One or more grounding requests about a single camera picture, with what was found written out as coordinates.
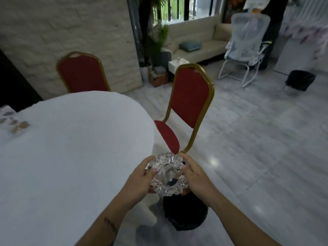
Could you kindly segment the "person's right hand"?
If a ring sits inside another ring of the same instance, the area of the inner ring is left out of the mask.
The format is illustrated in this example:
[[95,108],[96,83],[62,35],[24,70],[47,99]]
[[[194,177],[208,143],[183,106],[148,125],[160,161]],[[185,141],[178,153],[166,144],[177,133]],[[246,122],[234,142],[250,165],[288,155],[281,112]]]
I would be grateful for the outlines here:
[[217,194],[215,185],[211,182],[202,167],[194,161],[189,155],[179,153],[185,162],[184,166],[189,166],[191,169],[191,177],[186,177],[188,187],[182,192],[182,195],[193,193],[196,195],[206,206],[211,206]]

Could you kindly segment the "person's left hand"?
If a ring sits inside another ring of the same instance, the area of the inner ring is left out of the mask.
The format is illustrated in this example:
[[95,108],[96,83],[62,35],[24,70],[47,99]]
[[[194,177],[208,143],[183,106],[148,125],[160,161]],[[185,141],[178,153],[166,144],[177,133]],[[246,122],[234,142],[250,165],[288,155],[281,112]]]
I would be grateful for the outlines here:
[[146,167],[154,158],[154,155],[145,158],[130,174],[120,191],[124,203],[129,206],[129,209],[139,203],[147,194],[156,193],[154,187],[151,185],[152,180],[148,180],[145,177],[147,172]]

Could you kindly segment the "clear crystal glass ashtray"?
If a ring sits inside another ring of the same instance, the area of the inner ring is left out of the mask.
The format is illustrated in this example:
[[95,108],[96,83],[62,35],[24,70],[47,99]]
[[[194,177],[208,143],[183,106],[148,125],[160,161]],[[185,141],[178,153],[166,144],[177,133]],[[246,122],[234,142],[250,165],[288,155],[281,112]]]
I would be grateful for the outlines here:
[[161,153],[152,159],[146,166],[147,172],[157,169],[151,186],[163,196],[182,194],[188,188],[188,181],[182,172],[186,165],[183,157],[172,152]]

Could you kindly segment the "person's right forearm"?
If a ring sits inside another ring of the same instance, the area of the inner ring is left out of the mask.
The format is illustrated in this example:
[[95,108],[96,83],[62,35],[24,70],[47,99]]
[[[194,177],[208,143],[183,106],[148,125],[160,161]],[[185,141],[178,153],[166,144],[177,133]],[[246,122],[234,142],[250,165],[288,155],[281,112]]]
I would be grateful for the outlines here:
[[216,188],[206,189],[206,202],[220,219],[235,246],[281,246]]

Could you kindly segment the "person's left forearm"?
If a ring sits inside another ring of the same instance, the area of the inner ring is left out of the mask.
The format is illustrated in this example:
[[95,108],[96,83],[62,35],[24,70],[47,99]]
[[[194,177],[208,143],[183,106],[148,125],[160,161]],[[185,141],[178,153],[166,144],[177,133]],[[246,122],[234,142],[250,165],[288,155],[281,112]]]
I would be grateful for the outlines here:
[[134,203],[117,195],[74,246],[113,246],[122,221]]

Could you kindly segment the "black trash bin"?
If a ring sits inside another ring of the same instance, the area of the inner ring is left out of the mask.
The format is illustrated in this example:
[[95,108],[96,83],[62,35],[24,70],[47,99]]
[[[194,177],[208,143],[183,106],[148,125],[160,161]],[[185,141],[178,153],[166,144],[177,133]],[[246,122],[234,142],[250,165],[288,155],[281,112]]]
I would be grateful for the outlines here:
[[311,72],[292,70],[285,81],[285,85],[295,90],[305,92],[315,79],[316,75]]
[[165,196],[163,209],[165,218],[176,231],[190,231],[198,228],[208,214],[208,206],[194,193]]

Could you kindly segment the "red gold-framed banquet chair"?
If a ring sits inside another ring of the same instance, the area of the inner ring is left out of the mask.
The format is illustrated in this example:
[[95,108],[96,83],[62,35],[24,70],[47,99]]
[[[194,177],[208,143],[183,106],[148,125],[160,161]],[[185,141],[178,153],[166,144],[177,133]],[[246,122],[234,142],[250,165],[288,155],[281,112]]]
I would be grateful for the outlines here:
[[101,61],[94,55],[73,51],[56,63],[68,93],[111,91]]
[[156,128],[170,152],[174,154],[180,152],[178,138],[166,124],[170,117],[170,112],[174,111],[193,129],[187,146],[182,150],[182,153],[187,153],[194,144],[214,94],[214,83],[199,64],[188,63],[177,68],[166,116],[162,121],[154,120]]

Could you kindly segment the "white tablecloth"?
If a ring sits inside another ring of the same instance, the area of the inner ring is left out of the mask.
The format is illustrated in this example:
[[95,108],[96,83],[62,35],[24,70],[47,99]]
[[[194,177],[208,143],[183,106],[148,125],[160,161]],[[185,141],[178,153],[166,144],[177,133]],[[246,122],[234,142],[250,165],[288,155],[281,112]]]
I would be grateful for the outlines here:
[[135,167],[152,155],[155,124],[116,92],[63,95],[0,130],[0,246],[73,246]]

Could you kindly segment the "brown cardboard box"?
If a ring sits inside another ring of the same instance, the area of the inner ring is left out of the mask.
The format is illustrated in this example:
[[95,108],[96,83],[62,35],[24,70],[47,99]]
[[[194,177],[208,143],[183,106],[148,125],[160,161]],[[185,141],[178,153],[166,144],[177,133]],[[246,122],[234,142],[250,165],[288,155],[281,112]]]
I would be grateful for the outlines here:
[[159,87],[169,83],[169,74],[163,66],[154,67],[148,72],[149,83],[153,87]]

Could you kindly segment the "small white side table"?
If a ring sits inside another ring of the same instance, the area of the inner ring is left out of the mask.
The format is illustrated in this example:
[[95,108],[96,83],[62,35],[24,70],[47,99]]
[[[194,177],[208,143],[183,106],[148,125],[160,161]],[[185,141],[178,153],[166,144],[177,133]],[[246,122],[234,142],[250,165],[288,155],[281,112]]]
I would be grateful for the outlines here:
[[179,66],[189,64],[190,62],[184,58],[177,58],[168,62],[168,71],[172,74],[176,73]]

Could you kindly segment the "blue cushion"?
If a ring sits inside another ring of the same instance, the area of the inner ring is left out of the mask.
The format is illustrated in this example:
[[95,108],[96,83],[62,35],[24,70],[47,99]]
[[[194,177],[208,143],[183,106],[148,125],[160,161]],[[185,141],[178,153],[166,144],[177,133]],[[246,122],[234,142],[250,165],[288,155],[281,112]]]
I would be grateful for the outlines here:
[[179,44],[179,49],[184,52],[194,52],[202,48],[201,42],[196,41],[186,41]]

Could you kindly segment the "cream sofa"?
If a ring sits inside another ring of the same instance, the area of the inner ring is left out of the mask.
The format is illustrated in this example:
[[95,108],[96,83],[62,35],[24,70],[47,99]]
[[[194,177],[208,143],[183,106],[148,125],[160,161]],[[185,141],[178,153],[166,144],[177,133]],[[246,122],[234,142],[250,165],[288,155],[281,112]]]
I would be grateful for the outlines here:
[[[231,24],[221,23],[219,16],[172,23],[168,25],[168,36],[163,49],[171,53],[171,60],[184,58],[190,63],[198,63],[224,55],[231,35]],[[198,42],[201,48],[186,52],[180,48],[184,42]]]

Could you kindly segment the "green potted plant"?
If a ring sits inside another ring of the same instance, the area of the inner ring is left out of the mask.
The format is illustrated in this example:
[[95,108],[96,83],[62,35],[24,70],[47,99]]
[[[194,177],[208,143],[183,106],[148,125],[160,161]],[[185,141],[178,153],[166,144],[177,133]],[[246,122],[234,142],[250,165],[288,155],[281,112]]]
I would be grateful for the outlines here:
[[153,8],[160,9],[166,1],[167,0],[143,0],[146,11],[146,30],[144,35],[144,61],[146,66],[150,65],[149,59],[161,51],[168,36],[168,26],[162,25],[160,18],[158,18],[155,28],[150,28],[150,18],[153,13]]

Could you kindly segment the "white mesh office chair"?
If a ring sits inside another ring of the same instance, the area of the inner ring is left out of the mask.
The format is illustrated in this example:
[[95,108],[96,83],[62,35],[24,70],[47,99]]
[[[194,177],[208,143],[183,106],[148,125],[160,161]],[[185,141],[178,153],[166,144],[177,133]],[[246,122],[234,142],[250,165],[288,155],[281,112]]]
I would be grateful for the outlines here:
[[[268,15],[253,13],[250,9],[248,12],[232,15],[232,36],[226,46],[225,61],[219,72],[219,79],[229,77],[238,80],[242,87],[255,80],[265,55],[264,51],[271,44],[270,41],[262,41],[269,23]],[[231,75],[237,64],[246,67],[243,78]]]

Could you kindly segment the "plate of snacks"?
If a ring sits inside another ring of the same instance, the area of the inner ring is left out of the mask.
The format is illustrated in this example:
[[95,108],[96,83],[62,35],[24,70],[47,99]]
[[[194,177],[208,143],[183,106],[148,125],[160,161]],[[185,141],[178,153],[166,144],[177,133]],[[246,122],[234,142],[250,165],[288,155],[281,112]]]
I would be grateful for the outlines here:
[[10,106],[0,107],[0,130],[18,134],[30,128],[31,124],[17,114]]

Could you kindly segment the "grey leaning board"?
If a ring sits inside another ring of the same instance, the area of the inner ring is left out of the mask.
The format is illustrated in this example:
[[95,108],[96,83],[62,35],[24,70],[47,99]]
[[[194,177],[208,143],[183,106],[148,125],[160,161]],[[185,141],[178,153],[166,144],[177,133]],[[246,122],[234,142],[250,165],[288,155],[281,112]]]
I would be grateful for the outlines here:
[[300,43],[300,40],[278,37],[271,57],[277,60],[274,71],[289,75],[292,70],[318,71],[328,73],[328,51],[314,59],[318,45],[314,42]]

